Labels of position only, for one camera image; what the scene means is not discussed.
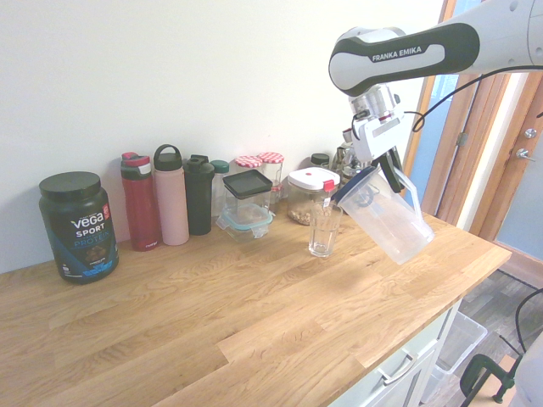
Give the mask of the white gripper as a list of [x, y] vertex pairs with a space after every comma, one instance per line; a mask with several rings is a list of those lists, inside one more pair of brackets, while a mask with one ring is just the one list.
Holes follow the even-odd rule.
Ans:
[[400, 152], [405, 151], [411, 135], [412, 120], [409, 114], [392, 114], [385, 120], [377, 116], [362, 118], [355, 114], [352, 118], [352, 148], [361, 163], [372, 161], [372, 166], [380, 166], [385, 178], [394, 192], [401, 191], [401, 182], [396, 171], [403, 172]]

